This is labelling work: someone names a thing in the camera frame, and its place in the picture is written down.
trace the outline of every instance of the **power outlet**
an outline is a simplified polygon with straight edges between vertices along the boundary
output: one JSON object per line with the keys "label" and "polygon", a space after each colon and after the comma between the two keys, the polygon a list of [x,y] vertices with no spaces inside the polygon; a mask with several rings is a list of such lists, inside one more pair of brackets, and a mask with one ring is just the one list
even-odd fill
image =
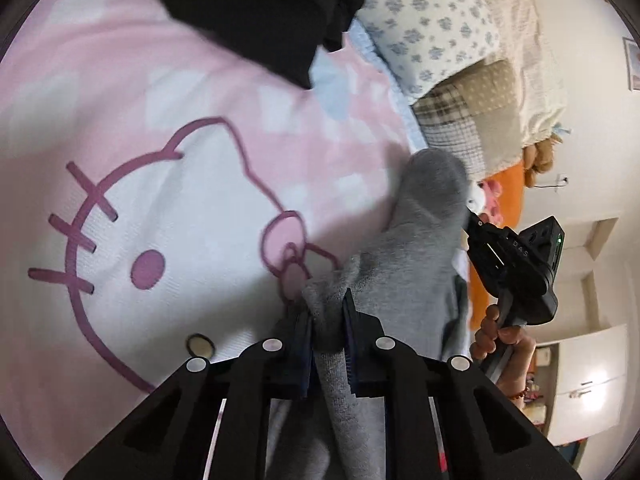
{"label": "power outlet", "polygon": [[560,193],[562,188],[569,185],[569,176],[565,173],[558,173],[556,176],[556,193]]}

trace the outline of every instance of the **gray sleeve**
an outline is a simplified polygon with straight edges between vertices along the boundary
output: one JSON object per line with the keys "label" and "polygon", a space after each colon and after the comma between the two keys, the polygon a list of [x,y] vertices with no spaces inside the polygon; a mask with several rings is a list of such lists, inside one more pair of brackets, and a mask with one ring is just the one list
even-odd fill
{"label": "gray sleeve", "polygon": [[[451,260],[467,218],[466,189],[459,160],[440,150],[416,153],[402,176],[388,230],[341,270],[307,284],[303,299],[314,319],[314,357],[322,396],[299,403],[308,406],[302,423],[290,423],[287,416],[276,424],[271,418],[268,478],[385,477],[384,401],[351,395],[342,340],[342,297],[351,288],[356,309],[377,316],[387,335],[420,355],[440,358],[446,327],[451,330],[456,322],[455,312],[447,307],[446,284],[453,283]],[[466,318],[458,321],[464,323]],[[289,415],[294,411],[300,415],[300,410],[296,406]],[[290,460],[281,460],[283,456]]]}

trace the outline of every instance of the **hand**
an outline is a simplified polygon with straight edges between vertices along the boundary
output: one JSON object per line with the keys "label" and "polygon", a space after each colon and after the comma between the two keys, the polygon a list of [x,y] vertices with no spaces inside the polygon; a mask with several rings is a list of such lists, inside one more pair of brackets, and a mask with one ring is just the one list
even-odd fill
{"label": "hand", "polygon": [[536,351],[536,341],[523,327],[510,326],[498,330],[496,320],[500,311],[495,305],[490,305],[476,332],[476,341],[471,345],[471,357],[482,360],[488,354],[495,352],[495,340],[513,345],[513,355],[505,366],[496,386],[508,397],[513,397],[524,390],[527,384],[527,370]]}

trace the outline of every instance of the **pink oval eye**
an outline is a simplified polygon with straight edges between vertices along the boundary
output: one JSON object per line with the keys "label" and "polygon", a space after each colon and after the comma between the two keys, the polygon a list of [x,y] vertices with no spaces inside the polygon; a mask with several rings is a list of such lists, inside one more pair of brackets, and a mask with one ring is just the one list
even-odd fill
{"label": "pink oval eye", "polygon": [[131,266],[131,283],[140,290],[149,290],[164,274],[164,256],[151,249],[140,254]]}

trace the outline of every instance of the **picture frame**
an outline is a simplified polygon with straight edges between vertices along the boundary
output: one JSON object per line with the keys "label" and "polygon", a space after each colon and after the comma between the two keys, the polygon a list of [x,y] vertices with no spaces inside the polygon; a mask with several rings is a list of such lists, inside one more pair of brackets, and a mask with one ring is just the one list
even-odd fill
{"label": "picture frame", "polygon": [[625,42],[626,69],[629,79],[629,90],[640,91],[640,47],[631,38],[623,38]]}

